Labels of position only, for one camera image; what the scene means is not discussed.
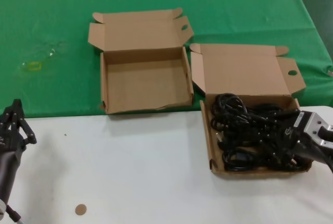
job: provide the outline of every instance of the black power cable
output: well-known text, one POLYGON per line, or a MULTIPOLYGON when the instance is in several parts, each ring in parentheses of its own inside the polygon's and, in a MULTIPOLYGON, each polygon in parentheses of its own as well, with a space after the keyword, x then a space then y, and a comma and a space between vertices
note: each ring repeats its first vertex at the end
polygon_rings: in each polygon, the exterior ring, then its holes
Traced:
POLYGON ((225 170, 304 169, 303 160, 282 152, 278 143, 282 123, 299 110, 283 110, 276 104, 246 107, 237 95, 227 93, 215 98, 211 113, 211 127, 223 133, 218 145, 225 170))

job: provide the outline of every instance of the white table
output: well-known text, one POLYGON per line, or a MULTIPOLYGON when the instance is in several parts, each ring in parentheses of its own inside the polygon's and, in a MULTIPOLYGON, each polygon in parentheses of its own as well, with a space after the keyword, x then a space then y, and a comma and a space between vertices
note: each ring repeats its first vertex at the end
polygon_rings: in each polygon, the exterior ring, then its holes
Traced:
MULTIPOLYGON (((303 109, 333 123, 332 108, 303 109)), ((26 224, 333 223, 325 165, 284 179, 213 175, 201 112, 28 123, 38 143, 23 154, 9 200, 26 224)))

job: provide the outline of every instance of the box flap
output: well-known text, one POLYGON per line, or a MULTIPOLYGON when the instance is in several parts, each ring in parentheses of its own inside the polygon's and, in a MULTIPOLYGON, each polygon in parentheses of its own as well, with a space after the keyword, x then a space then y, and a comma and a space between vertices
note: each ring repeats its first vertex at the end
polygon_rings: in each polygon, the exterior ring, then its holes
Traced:
POLYGON ((103 51, 180 47, 193 36, 182 9, 133 13, 94 13, 88 41, 103 51))
POLYGON ((193 81, 207 94, 290 95, 305 88, 285 46, 191 44, 193 81))
POLYGON ((172 20, 180 17, 183 13, 182 8, 151 10, 137 12, 120 12, 120 13, 93 13, 93 18, 100 23, 113 23, 116 21, 152 21, 152 20, 172 20))

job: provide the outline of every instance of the empty cardboard box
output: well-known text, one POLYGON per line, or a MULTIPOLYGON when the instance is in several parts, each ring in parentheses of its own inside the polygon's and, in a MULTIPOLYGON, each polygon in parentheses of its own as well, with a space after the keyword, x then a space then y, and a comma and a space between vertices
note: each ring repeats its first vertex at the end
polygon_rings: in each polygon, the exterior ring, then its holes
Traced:
POLYGON ((189 106, 193 87, 183 46, 193 31, 182 9, 93 13, 88 41, 101 49, 107 114, 189 106))
POLYGON ((254 171, 224 170, 222 151, 212 129, 211 104, 218 94, 233 93, 246 106, 262 103, 278 104, 284 109, 298 108, 291 95, 305 88, 302 75, 294 59, 279 57, 288 53, 285 46, 238 44, 191 44, 193 82, 206 94, 200 102, 206 133, 209 167, 215 174, 227 175, 290 175, 299 172, 273 171, 259 168, 254 171))

